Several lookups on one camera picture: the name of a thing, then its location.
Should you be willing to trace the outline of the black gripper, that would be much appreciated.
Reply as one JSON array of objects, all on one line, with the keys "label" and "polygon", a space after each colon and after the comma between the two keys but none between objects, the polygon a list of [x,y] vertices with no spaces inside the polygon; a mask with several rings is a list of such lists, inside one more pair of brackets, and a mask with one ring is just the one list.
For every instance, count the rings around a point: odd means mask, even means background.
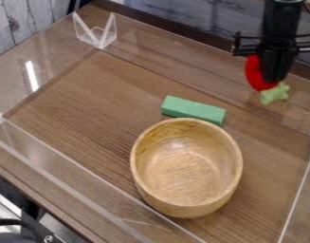
[{"label": "black gripper", "polygon": [[232,55],[259,55],[264,81],[268,84],[279,83],[287,78],[297,55],[310,52],[310,40],[305,40],[305,37],[310,37],[310,33],[267,37],[243,35],[237,31]]}]

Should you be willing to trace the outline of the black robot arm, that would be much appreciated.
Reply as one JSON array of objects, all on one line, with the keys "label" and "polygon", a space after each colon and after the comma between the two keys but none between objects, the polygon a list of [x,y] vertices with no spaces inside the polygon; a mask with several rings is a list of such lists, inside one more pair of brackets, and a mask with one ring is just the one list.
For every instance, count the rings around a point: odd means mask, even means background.
[{"label": "black robot arm", "polygon": [[288,76],[300,53],[310,52],[310,33],[297,32],[307,0],[267,0],[260,35],[233,35],[232,54],[256,63],[257,75],[267,85],[280,83]]}]

